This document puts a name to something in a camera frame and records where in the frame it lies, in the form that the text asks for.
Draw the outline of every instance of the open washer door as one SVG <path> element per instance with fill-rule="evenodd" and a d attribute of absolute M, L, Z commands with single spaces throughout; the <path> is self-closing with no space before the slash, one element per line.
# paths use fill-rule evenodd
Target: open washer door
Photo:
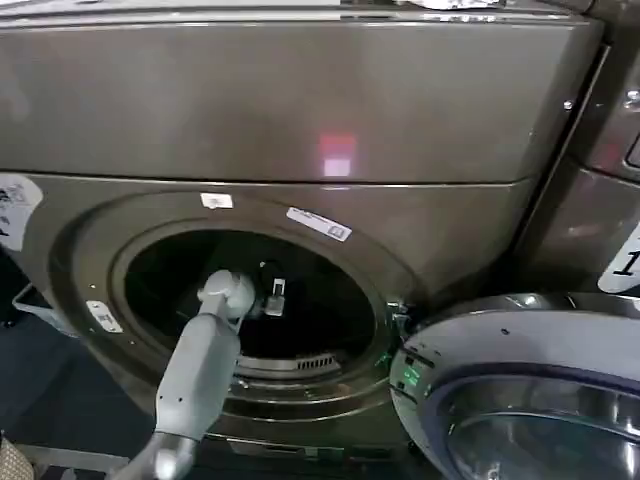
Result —
<path fill-rule="evenodd" d="M 448 479 L 640 478 L 640 300 L 517 294 L 422 324 L 391 393 Z"/>

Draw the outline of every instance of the laundry basket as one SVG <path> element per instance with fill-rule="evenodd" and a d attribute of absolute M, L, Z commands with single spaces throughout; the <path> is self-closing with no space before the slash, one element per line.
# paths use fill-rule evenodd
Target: laundry basket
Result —
<path fill-rule="evenodd" d="M 33 480 L 29 460 L 0 434 L 0 480 Z"/>

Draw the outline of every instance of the sticker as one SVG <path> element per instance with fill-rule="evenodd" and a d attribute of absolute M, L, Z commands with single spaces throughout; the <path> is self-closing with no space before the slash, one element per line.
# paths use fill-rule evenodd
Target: sticker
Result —
<path fill-rule="evenodd" d="M 598 288 L 620 293 L 640 285 L 640 222 L 598 280 Z"/>
<path fill-rule="evenodd" d="M 215 208 L 233 208 L 233 199 L 227 193 L 201 193 L 202 205 L 211 210 Z"/>
<path fill-rule="evenodd" d="M 314 229 L 316 232 L 323 233 L 327 237 L 331 237 L 340 242 L 344 242 L 349 238 L 349 235 L 351 235 L 352 232 L 349 227 L 340 225 L 333 220 L 321 217 L 315 213 L 300 210 L 299 208 L 289 208 L 287 211 L 287 218 L 290 218 L 295 222 L 302 223 L 303 225 Z"/>
<path fill-rule="evenodd" d="M 0 245 L 20 251 L 31 214 L 42 190 L 24 175 L 0 174 Z"/>
<path fill-rule="evenodd" d="M 87 307 L 93 315 L 93 318 L 100 324 L 102 328 L 104 328 L 109 333 L 122 333 L 122 327 L 115 319 L 111 312 L 109 311 L 109 307 L 107 307 L 104 303 L 98 300 L 89 300 L 87 302 Z"/>

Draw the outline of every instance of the front-load washer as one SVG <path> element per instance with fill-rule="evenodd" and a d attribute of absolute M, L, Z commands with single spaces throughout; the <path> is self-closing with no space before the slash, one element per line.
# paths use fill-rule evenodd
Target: front-load washer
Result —
<path fill-rule="evenodd" d="M 487 281 L 601 34 L 327 3 L 0 10 L 2 245 L 150 411 L 200 282 L 249 275 L 211 433 L 310 455 L 406 444 L 391 358 Z"/>

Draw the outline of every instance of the barcode label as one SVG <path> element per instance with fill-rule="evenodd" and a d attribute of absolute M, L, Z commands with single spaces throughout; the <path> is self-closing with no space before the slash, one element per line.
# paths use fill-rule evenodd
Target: barcode label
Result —
<path fill-rule="evenodd" d="M 204 207 L 214 210 L 216 208 L 233 208 L 233 198 L 228 193 L 201 193 L 200 200 Z"/>
<path fill-rule="evenodd" d="M 307 212 L 305 210 L 300 210 L 299 208 L 291 207 L 287 211 L 287 218 L 291 220 L 306 225 L 309 228 L 312 228 L 316 232 L 320 232 L 327 237 L 331 237 L 334 240 L 338 240 L 339 242 L 344 242 L 349 235 L 351 235 L 352 230 L 349 227 L 345 227 L 344 225 L 340 225 L 333 220 L 329 220 L 328 218 L 321 217 L 320 215 L 316 215 L 315 213 Z"/>
<path fill-rule="evenodd" d="M 109 333 L 122 333 L 122 327 L 109 311 L 109 307 L 98 300 L 89 300 L 86 303 L 91 315 L 104 330 Z"/>

